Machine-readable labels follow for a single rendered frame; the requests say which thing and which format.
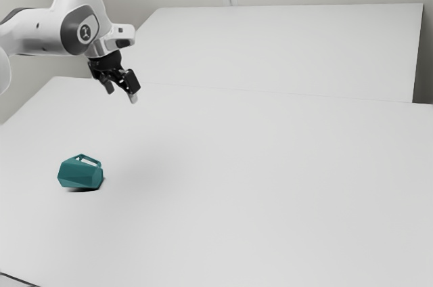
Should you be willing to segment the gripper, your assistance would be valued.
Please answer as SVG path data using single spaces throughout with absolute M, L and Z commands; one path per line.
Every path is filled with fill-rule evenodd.
M 91 75 L 105 88 L 107 94 L 114 92 L 112 81 L 115 81 L 129 97 L 132 104 L 138 101 L 138 91 L 141 85 L 132 69 L 123 70 L 121 66 L 122 55 L 120 50 L 115 50 L 100 58 L 89 58 L 88 66 Z

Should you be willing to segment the teal faceted mug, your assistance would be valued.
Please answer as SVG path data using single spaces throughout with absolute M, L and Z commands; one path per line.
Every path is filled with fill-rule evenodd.
M 103 180 L 101 162 L 85 154 L 64 160 L 58 171 L 58 181 L 62 187 L 98 190 Z

